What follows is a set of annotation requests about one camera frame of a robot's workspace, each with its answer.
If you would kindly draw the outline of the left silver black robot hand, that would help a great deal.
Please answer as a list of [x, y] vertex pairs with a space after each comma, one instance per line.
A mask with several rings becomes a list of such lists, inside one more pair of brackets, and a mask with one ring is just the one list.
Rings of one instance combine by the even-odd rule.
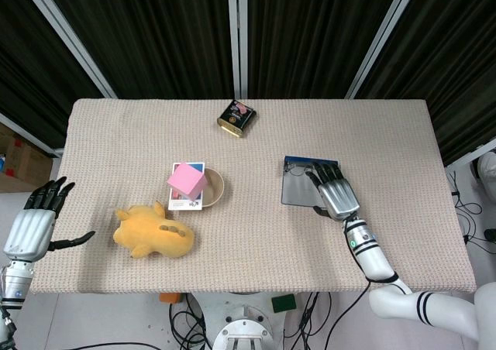
[[52, 239], [56, 221], [75, 183], [66, 177], [50, 180], [28, 197], [16, 215], [3, 252], [12, 261], [35, 263], [48, 252], [85, 244], [95, 234], [89, 231], [75, 239]]

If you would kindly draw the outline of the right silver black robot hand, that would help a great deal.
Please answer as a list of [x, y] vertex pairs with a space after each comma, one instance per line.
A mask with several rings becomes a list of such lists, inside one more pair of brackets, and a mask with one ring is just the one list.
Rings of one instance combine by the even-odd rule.
[[306, 172], [319, 192], [324, 207], [313, 206], [314, 212], [334, 221], [348, 221], [357, 217], [360, 203], [348, 180], [337, 164], [312, 163], [312, 171]]

